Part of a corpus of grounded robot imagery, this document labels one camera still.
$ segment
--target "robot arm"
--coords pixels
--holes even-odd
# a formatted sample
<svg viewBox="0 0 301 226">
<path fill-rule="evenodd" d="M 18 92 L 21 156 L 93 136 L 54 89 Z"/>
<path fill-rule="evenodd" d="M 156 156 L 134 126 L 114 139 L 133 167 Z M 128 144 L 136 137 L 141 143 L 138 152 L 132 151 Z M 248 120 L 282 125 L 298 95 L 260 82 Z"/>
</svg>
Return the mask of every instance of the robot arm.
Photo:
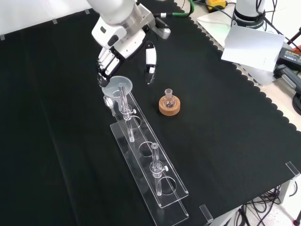
<svg viewBox="0 0 301 226">
<path fill-rule="evenodd" d="M 131 57 L 145 42 L 146 33 L 150 30 L 167 39 L 169 27 L 136 0 L 87 0 L 100 18 L 92 31 L 95 40 L 102 46 L 99 55 L 98 82 L 105 87 L 110 82 L 119 66 Z M 151 83 L 155 76 L 156 54 L 153 44 L 146 49 L 146 80 Z"/>
</svg>

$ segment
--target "small glass flask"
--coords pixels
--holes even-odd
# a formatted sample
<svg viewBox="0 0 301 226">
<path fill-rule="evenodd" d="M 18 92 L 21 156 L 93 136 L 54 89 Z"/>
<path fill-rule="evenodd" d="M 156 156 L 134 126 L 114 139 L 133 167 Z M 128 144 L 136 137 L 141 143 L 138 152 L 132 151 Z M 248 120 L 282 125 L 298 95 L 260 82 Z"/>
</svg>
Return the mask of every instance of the small glass flask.
<svg viewBox="0 0 301 226">
<path fill-rule="evenodd" d="M 165 97 L 163 99 L 163 106 L 172 108 L 175 107 L 177 104 L 177 101 L 175 97 L 173 96 L 173 91 L 171 89 L 166 89 L 165 90 Z"/>
</svg>

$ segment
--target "clear plastic base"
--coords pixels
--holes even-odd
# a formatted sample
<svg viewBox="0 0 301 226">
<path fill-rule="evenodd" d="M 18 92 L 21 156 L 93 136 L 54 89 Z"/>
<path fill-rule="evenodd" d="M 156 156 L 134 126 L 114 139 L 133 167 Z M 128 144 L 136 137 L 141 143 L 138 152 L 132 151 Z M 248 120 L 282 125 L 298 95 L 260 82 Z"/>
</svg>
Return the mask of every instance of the clear plastic base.
<svg viewBox="0 0 301 226">
<path fill-rule="evenodd" d="M 111 130 L 117 140 L 119 148 L 120 148 L 128 166 L 133 174 L 133 177 L 137 183 L 137 186 L 141 192 L 141 195 L 145 201 L 147 208 L 150 211 L 150 214 L 151 214 L 155 224 L 157 226 L 173 226 L 173 225 L 176 225 L 176 224 L 186 220 L 189 217 L 189 215 L 180 200 L 175 201 L 172 204 L 170 204 L 164 208 L 161 208 L 158 205 L 158 202 L 156 201 L 156 199 L 154 197 L 152 189 L 151 189 L 148 181 L 146 180 L 146 177 L 144 176 L 144 174 L 148 171 L 149 177 L 150 176 L 152 177 L 152 173 L 150 172 L 150 164 L 149 164 L 150 161 L 145 161 L 145 159 L 151 158 L 151 155 L 149 156 L 148 155 L 149 153 L 146 152 L 147 157 L 144 157 L 144 155 L 142 155 L 143 153 L 140 153 L 140 151 L 139 151 L 139 146 L 137 146 L 136 149 L 133 150 L 131 147 L 131 146 L 133 146 L 133 144 L 131 142 L 128 142 L 128 140 L 126 139 L 124 132 L 122 131 L 118 122 L 111 125 Z M 134 152 L 136 154 L 139 153 L 138 154 L 139 163 L 137 162 L 136 157 L 134 156 Z M 143 165 L 143 169 L 145 169 L 144 172 L 142 171 L 140 164 Z M 175 195 L 173 192 L 173 190 L 174 190 L 173 187 L 175 185 L 175 182 L 173 180 L 171 180 L 173 182 L 173 184 L 172 184 L 169 180 L 165 179 L 165 178 L 161 180 L 162 181 L 162 183 L 161 183 L 162 195 L 160 197 Z"/>
<path fill-rule="evenodd" d="M 105 104 L 117 122 L 111 130 L 157 226 L 173 226 L 189 217 L 181 199 L 188 191 L 130 90 L 132 82 L 111 78 L 103 88 Z"/>
</svg>

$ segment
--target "electrical wire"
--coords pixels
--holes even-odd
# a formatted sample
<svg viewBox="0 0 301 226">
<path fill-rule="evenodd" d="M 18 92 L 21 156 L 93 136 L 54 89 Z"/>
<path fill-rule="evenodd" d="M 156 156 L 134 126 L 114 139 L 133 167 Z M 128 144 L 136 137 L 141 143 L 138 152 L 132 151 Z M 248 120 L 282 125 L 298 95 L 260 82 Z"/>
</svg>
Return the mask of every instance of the electrical wire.
<svg viewBox="0 0 301 226">
<path fill-rule="evenodd" d="M 215 7 L 215 6 L 210 6 L 210 5 L 205 4 L 205 3 L 203 3 L 203 2 L 200 2 L 200 1 L 201 1 L 201 0 L 198 0 L 198 1 L 195 1 L 194 3 L 199 4 L 199 5 L 203 5 L 203 6 L 212 7 L 212 8 L 214 8 L 214 9 L 216 9 L 216 10 L 222 12 L 223 14 L 225 14 L 226 16 L 228 16 L 230 19 L 232 19 L 232 17 L 231 17 L 228 13 L 222 11 L 221 9 L 219 9 L 219 8 L 217 8 L 217 7 Z"/>
<path fill-rule="evenodd" d="M 231 221 L 231 219 L 229 219 L 224 226 L 228 226 L 228 224 L 230 223 L 230 221 Z"/>
<path fill-rule="evenodd" d="M 299 93 L 296 93 L 293 97 L 293 108 L 299 115 L 301 115 L 301 95 Z"/>
<path fill-rule="evenodd" d="M 278 3 L 278 0 L 276 0 L 276 2 L 273 0 L 274 11 L 273 11 L 272 19 L 271 19 L 272 24 L 273 24 L 273 19 L 274 19 L 274 14 L 276 11 L 277 3 Z"/>
<path fill-rule="evenodd" d="M 188 17 L 194 12 L 194 3 L 193 0 L 188 0 L 190 3 L 190 10 L 189 13 L 155 13 L 154 17 L 170 17 L 170 16 L 175 16 L 175 17 Z"/>
<path fill-rule="evenodd" d="M 184 0 L 183 5 L 181 7 L 181 10 L 183 9 L 184 5 L 185 5 L 186 0 Z"/>
<path fill-rule="evenodd" d="M 289 197 L 292 197 L 292 196 L 294 196 L 295 194 L 297 194 L 297 192 L 298 192 L 298 184 L 297 184 L 296 181 L 295 181 L 295 185 L 296 185 L 296 190 L 295 190 L 295 192 L 294 192 L 292 195 L 290 195 Z"/>
<path fill-rule="evenodd" d="M 266 17 L 263 18 L 278 34 L 283 35 Z M 285 37 L 288 41 L 290 41 L 300 52 L 301 48 L 299 48 L 294 42 L 292 42 L 288 37 Z"/>
</svg>

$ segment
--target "white paper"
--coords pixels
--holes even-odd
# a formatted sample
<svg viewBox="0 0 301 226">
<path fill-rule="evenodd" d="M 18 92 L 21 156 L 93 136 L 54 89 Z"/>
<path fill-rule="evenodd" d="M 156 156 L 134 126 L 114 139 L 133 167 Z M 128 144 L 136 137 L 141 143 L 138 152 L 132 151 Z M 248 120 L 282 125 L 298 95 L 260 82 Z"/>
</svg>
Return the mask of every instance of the white paper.
<svg viewBox="0 0 301 226">
<path fill-rule="evenodd" d="M 283 35 L 234 25 L 225 40 L 222 60 L 272 72 L 284 39 Z"/>
</svg>

